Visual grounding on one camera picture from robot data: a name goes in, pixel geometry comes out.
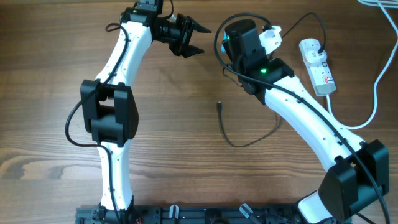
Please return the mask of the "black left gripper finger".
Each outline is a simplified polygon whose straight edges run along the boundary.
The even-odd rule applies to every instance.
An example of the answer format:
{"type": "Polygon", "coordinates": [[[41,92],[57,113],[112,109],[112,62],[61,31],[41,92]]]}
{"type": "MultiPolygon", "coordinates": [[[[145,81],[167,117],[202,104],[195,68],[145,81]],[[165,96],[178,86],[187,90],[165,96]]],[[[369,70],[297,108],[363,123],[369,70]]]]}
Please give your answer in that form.
{"type": "Polygon", "coordinates": [[[200,25],[197,21],[194,19],[191,19],[192,24],[193,24],[193,29],[197,32],[200,33],[211,33],[211,30],[207,29],[206,27],[200,25]]]}
{"type": "Polygon", "coordinates": [[[180,55],[183,56],[184,58],[189,58],[191,56],[194,56],[196,54],[202,54],[205,51],[203,49],[200,49],[196,46],[193,45],[186,45],[182,47],[182,50],[180,51],[180,55]]]}

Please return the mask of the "blue Galaxy smartphone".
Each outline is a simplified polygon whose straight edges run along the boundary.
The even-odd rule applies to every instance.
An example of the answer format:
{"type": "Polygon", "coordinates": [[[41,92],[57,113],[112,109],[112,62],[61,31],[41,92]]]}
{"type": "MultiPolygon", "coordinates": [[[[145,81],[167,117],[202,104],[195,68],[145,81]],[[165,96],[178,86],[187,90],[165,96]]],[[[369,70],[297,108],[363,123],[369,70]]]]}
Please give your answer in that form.
{"type": "Polygon", "coordinates": [[[227,46],[228,46],[228,41],[229,41],[229,36],[226,34],[226,33],[224,33],[223,34],[223,41],[222,41],[222,44],[221,44],[221,53],[223,53],[223,54],[226,54],[227,53],[227,46]]]}

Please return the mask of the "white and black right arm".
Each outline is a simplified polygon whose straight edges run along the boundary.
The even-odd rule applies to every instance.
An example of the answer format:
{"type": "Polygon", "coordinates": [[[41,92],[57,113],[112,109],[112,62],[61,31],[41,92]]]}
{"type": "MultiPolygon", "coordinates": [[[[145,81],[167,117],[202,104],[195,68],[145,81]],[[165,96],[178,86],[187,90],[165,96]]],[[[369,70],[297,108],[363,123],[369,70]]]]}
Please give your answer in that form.
{"type": "Polygon", "coordinates": [[[340,222],[359,215],[373,202],[386,207],[389,191],[389,153],[382,142],[366,142],[342,127],[312,98],[294,71],[279,58],[268,58],[266,41],[279,37],[279,28],[256,23],[242,14],[220,26],[222,45],[244,91],[275,111],[314,151],[325,169],[318,190],[298,203],[307,223],[334,218],[340,222]]]}

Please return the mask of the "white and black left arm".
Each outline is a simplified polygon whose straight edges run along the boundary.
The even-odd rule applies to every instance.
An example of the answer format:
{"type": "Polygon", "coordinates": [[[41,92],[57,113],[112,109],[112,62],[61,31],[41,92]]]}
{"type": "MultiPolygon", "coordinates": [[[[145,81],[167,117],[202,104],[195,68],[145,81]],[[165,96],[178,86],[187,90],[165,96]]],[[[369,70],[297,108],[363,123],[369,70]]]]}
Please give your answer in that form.
{"type": "Polygon", "coordinates": [[[101,157],[103,194],[91,223],[140,223],[129,181],[129,146],[139,113],[132,93],[141,61],[154,41],[166,43],[176,56],[202,53],[190,45],[193,32],[208,33],[190,16],[162,15],[162,1],[138,1],[121,13],[106,31],[120,30],[106,66],[80,87],[85,129],[101,157]]]}

